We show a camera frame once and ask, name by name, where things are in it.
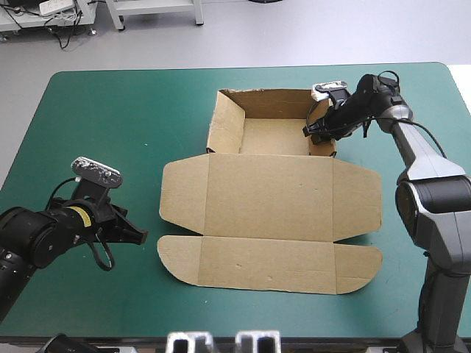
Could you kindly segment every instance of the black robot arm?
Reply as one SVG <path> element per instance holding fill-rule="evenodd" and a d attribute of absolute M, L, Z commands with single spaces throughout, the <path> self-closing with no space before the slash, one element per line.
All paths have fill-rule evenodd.
<path fill-rule="evenodd" d="M 364 75 L 351 95 L 344 82 L 314 86 L 314 99 L 330 99 L 331 104 L 304 133 L 319 143 L 345 138 L 362 126 L 366 137 L 371 122 L 377 121 L 392 135 L 406 165 L 397 181 L 397 211 L 414 244 L 428 256 L 417 328 L 403 337 L 399 349 L 467 352 L 457 330 L 471 272 L 471 181 L 462 167 L 446 159 L 431 133 L 414 122 L 396 73 L 385 73 Z M 432 137 L 440 153 L 417 127 Z"/>
<path fill-rule="evenodd" d="M 78 185 L 70 199 L 55 198 L 53 193 L 44 211 L 14 207 L 0 215 L 0 321 L 35 270 L 69 249 L 87 244 L 97 265 L 109 271 L 115 261 L 108 243 L 146 240 L 147 232 L 126 219 L 127 211 L 110 203 L 108 191 L 122 183 L 118 171 L 84 157 L 77 158 L 72 169 L 77 178 L 68 181 Z M 106 261 L 96 243 L 102 245 Z"/>

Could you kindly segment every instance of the yellow tape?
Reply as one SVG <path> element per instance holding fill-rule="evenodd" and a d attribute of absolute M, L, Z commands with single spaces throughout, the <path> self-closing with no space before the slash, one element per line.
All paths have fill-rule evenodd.
<path fill-rule="evenodd" d="M 85 228 L 91 227 L 91 219 L 87 211 L 85 211 L 83 208 L 78 207 L 78 206 L 70 206 L 67 208 L 70 208 L 71 210 L 74 210 L 75 212 L 79 214 L 79 216 L 82 218 L 83 226 Z"/>

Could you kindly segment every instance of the power strip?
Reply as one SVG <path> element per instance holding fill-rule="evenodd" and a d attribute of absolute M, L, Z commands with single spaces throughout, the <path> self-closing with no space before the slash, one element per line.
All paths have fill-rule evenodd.
<path fill-rule="evenodd" d="M 54 15 L 74 7 L 74 0 L 48 0 L 39 4 L 41 16 Z"/>

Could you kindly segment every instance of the flattened cardboard box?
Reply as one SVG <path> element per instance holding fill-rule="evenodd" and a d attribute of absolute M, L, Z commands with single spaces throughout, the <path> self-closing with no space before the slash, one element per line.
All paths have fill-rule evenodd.
<path fill-rule="evenodd" d="M 216 153 L 166 165 L 160 216 L 202 235 L 158 241 L 176 278 L 208 287 L 339 294 L 376 275 L 377 248 L 334 242 L 380 227 L 380 177 L 307 155 L 335 151 L 334 143 L 312 146 L 302 135 L 312 105 L 308 92 L 218 92 L 208 136 L 208 151 Z"/>

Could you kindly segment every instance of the green tabletop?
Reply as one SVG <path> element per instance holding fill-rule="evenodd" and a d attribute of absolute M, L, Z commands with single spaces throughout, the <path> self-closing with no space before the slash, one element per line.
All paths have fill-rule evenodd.
<path fill-rule="evenodd" d="M 73 176 L 71 161 L 87 156 L 120 170 L 110 195 L 129 219 L 149 230 L 142 246 L 113 244 L 107 273 L 87 246 L 37 271 L 0 335 L 165 336 L 209 330 L 278 329 L 291 337 L 400 337 L 414 328 L 425 273 L 422 250 L 394 206 L 403 163 L 377 125 L 339 142 L 338 158 L 383 177 L 383 226 L 348 243 L 372 244 L 383 267 L 365 288 L 339 296 L 198 288 L 176 280 L 156 251 L 159 237 L 191 234 L 158 214 L 160 178 L 170 161 L 205 153 L 216 91 L 222 88 L 309 88 L 342 79 L 355 90 L 365 73 L 394 70 L 416 120 L 435 134 L 448 157 L 471 171 L 471 119 L 448 69 L 438 63 L 161 71 L 85 71 L 54 75 L 3 190 L 0 210 L 44 207 L 52 188 Z M 69 196 L 71 187 L 60 192 Z M 460 335 L 471 336 L 467 301 Z"/>

